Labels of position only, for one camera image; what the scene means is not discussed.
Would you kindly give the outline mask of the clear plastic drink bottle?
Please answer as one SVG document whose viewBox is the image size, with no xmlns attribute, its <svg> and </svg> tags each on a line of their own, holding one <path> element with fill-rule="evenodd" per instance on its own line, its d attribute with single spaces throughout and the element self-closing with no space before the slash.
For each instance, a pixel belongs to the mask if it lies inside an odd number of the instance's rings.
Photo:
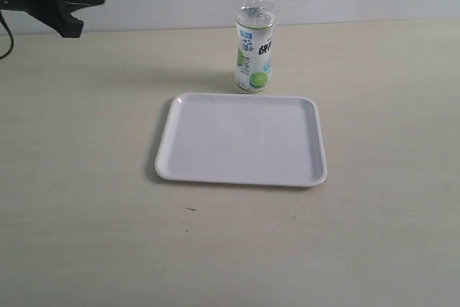
<svg viewBox="0 0 460 307">
<path fill-rule="evenodd" d="M 236 13 L 235 78 L 241 90 L 258 93 L 270 84 L 276 23 L 273 0 L 243 0 Z"/>
</svg>

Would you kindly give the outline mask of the white plastic tray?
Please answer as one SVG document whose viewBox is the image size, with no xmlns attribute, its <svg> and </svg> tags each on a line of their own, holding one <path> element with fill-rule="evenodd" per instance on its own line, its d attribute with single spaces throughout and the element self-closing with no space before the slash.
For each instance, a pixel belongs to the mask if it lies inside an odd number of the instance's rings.
<svg viewBox="0 0 460 307">
<path fill-rule="evenodd" d="M 183 93 L 155 158 L 163 179 L 312 188 L 327 177 L 318 107 L 303 96 Z"/>
</svg>

